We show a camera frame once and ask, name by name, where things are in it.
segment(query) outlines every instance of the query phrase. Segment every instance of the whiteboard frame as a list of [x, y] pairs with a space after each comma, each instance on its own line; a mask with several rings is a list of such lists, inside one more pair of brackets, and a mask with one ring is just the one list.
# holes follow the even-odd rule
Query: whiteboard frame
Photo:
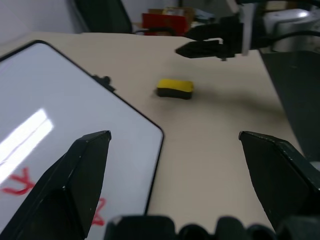
[[96, 81], [94, 79], [94, 77], [89, 73], [87, 72], [86, 70], [84, 70], [81, 66], [79, 66], [78, 64], [76, 64], [74, 61], [72, 61], [69, 57], [67, 57], [66, 55], [64, 55], [61, 51], [59, 51], [58, 49], [56, 49], [54, 46], [52, 46], [50, 43], [46, 42], [46, 41], [43, 41], [43, 40], [33, 40], [31, 42], [28, 42], [27, 44], [19, 47], [19, 48], [16, 48], [8, 53], [6, 53], [5, 55], [3, 56], [0, 56], [0, 62], [16, 55], [17, 53], [35, 45], [35, 44], [45, 44], [47, 45], [48, 47], [52, 48], [54, 51], [56, 51], [59, 55], [61, 55], [62, 57], [64, 57], [65, 59], [67, 59], [69, 62], [71, 62], [73, 65], [75, 65], [78, 69], [80, 69], [84, 74], [88, 75], [93, 81], [95, 81], [96, 83], [98, 83], [102, 88], [104, 88], [105, 90], [109, 91], [110, 93], [112, 93], [115, 97], [119, 98], [121, 101], [123, 101], [125, 104], [127, 104], [129, 107], [131, 107], [133, 110], [135, 110], [138, 114], [140, 114], [141, 116], [143, 116], [145, 119], [147, 119], [150, 123], [152, 123], [156, 128], [158, 128], [161, 133], [162, 133], [162, 139], [161, 139], [161, 144], [160, 144], [160, 148], [159, 148], [159, 153], [158, 153], [158, 156], [157, 156], [157, 160], [156, 160], [156, 163], [155, 163], [155, 167], [154, 167], [154, 170], [153, 170], [153, 174], [152, 174], [152, 180], [151, 180], [151, 184], [150, 184], [150, 188], [149, 188], [149, 191], [148, 191], [148, 198], [147, 198], [147, 201], [146, 201], [146, 204], [145, 204], [145, 208], [144, 208], [144, 215], [147, 215], [148, 213], [148, 209], [149, 209], [149, 204], [150, 204], [150, 200], [151, 200], [151, 194], [152, 194], [152, 190], [153, 190], [153, 186], [154, 186], [154, 183], [155, 183], [155, 178], [156, 178], [156, 172], [157, 172], [157, 169], [158, 169], [158, 165], [159, 165], [159, 159], [160, 159], [160, 156], [161, 156], [161, 152], [162, 152], [162, 148], [163, 148], [163, 144], [164, 144], [164, 140], [165, 140], [165, 133], [163, 131], [163, 129], [158, 125], [156, 124], [154, 121], [152, 121], [150, 118], [148, 118], [146, 115], [144, 115], [142, 112], [140, 112], [138, 109], [136, 109], [134, 106], [132, 106], [129, 102], [127, 102], [126, 100], [124, 100], [121, 96], [119, 96], [118, 94], [115, 93], [115, 91], [111, 91], [110, 89], [102, 86], [98, 81]]

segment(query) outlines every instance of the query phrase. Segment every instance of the table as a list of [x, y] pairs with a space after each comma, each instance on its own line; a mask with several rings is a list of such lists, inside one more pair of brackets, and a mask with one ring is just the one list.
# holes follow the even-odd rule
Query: table
[[[183, 37], [35, 32], [0, 54], [32, 39], [48, 41], [91, 74], [110, 76], [117, 94], [162, 127], [149, 214], [170, 216], [177, 229], [197, 223], [212, 232], [225, 215], [271, 226], [238, 135], [247, 130], [298, 144], [257, 51], [222, 62], [175, 54], [189, 41]], [[193, 98], [157, 97], [162, 78], [193, 81]]]

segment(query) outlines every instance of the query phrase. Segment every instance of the whiteboard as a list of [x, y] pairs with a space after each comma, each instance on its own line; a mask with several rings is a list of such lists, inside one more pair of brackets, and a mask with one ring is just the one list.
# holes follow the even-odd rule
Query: whiteboard
[[0, 232], [76, 139], [103, 130], [111, 131], [112, 140], [89, 240], [102, 240], [113, 217], [145, 213], [163, 132], [45, 42], [3, 57]]

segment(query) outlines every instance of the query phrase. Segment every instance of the red marker writing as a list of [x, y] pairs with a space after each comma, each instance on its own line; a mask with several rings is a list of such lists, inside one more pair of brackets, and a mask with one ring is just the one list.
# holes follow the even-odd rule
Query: red marker writing
[[99, 199], [99, 203], [100, 205], [98, 205], [98, 207], [96, 208], [94, 217], [93, 217], [93, 221], [91, 225], [98, 225], [98, 226], [103, 226], [105, 225], [105, 220], [99, 215], [99, 212], [101, 209], [103, 209], [103, 207], [106, 205], [107, 200], [103, 197], [100, 197]]
[[14, 189], [10, 187], [5, 187], [2, 189], [2, 191], [6, 194], [12, 194], [12, 195], [23, 195], [26, 194], [29, 190], [31, 190], [35, 184], [30, 180], [29, 177], [29, 170], [27, 167], [24, 167], [22, 169], [22, 176], [18, 176], [16, 174], [12, 174], [9, 177], [13, 181], [17, 181], [24, 185], [23, 189]]

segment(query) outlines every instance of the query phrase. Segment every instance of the beige table surface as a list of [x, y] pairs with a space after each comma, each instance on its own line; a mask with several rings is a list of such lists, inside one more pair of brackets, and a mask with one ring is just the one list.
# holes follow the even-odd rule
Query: beige table surface
[[[219, 216], [270, 226], [255, 194], [240, 131], [297, 141], [257, 51], [222, 62], [187, 59], [175, 49], [183, 37], [129, 34], [32, 33], [0, 47], [0, 54], [31, 39], [52, 43], [92, 74], [110, 76], [116, 92], [162, 127], [164, 146], [150, 214], [177, 228], [198, 223], [212, 231]], [[191, 100], [154, 94], [162, 78], [194, 82]]]

